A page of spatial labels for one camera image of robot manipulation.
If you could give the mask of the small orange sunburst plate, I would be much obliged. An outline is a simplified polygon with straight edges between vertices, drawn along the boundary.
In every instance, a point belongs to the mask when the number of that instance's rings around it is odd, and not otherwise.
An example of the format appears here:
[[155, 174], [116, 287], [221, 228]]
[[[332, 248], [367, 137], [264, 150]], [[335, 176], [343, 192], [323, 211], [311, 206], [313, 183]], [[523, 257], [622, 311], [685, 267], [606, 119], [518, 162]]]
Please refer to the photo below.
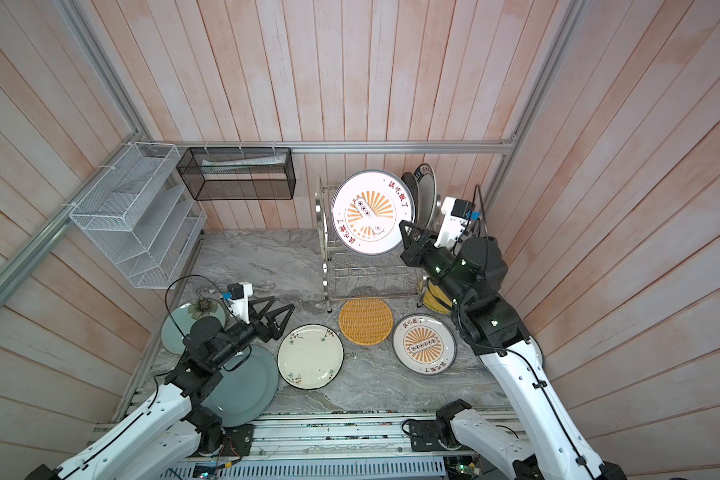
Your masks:
[[399, 224], [415, 219], [416, 207], [407, 185], [382, 170], [348, 177], [334, 192], [331, 223], [339, 241], [366, 256], [387, 254], [402, 243]]

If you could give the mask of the white plate green lettered rim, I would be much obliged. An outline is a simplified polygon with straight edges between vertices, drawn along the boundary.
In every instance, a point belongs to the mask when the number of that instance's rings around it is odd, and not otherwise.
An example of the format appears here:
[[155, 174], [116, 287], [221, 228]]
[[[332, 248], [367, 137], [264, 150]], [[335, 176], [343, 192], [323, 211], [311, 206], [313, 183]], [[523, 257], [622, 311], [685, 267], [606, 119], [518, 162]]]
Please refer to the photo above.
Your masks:
[[416, 225], [428, 228], [437, 207], [437, 181], [434, 170], [427, 163], [422, 163], [413, 172], [417, 184]]

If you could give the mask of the black round plate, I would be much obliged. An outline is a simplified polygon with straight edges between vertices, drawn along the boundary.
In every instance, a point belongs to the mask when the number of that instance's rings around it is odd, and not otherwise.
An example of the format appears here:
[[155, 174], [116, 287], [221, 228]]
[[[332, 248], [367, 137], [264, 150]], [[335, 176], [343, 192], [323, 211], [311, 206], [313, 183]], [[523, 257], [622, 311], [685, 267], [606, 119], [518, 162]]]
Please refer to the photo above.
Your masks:
[[418, 224], [419, 214], [421, 213], [420, 201], [419, 201], [419, 188], [418, 182], [411, 172], [404, 172], [401, 177], [403, 183], [407, 186], [410, 192], [410, 198], [414, 206], [414, 214], [412, 222]]

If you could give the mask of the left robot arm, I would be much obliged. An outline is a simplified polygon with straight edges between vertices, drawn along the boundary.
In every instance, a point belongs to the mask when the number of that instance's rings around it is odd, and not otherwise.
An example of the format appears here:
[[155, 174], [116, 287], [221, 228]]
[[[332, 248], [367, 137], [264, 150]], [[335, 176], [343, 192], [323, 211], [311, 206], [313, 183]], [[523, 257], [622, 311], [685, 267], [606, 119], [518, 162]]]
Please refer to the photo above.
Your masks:
[[223, 449], [220, 416], [203, 406], [234, 356], [258, 339], [278, 340], [295, 306], [275, 307], [272, 296], [248, 301], [249, 320], [225, 329], [214, 317], [194, 322], [183, 337], [176, 366], [155, 393], [80, 453], [51, 468], [40, 465], [29, 479], [147, 479], [201, 450]]

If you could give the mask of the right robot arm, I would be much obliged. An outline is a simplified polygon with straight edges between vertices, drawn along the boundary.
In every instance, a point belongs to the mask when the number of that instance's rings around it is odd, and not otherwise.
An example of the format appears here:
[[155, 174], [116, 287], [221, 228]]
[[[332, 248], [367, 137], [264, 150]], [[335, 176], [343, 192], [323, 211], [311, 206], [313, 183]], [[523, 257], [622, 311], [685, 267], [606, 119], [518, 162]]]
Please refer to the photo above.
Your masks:
[[516, 310], [499, 293], [508, 266], [495, 238], [470, 237], [456, 252], [435, 232], [399, 224], [402, 261], [420, 267], [452, 302], [451, 319], [510, 401], [520, 440], [485, 422], [465, 401], [437, 412], [440, 440], [465, 446], [508, 479], [623, 479], [622, 468], [590, 446], [555, 392], [542, 357]]

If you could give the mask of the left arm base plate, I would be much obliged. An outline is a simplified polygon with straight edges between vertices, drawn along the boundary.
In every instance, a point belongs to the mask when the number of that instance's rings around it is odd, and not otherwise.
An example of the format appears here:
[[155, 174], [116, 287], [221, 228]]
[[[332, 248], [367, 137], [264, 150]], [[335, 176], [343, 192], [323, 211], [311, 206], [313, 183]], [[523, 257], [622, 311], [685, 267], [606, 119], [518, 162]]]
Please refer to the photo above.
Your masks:
[[245, 457], [250, 454], [254, 425], [215, 426], [201, 434], [198, 453], [203, 456]]

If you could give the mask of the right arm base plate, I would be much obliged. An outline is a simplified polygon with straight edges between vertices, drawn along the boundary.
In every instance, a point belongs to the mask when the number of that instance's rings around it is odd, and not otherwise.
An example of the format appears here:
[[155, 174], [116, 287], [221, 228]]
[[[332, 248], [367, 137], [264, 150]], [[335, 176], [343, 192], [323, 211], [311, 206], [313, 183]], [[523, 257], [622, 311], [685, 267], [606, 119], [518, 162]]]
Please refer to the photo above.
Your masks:
[[450, 428], [439, 419], [406, 419], [401, 429], [414, 452], [457, 451], [461, 448]]

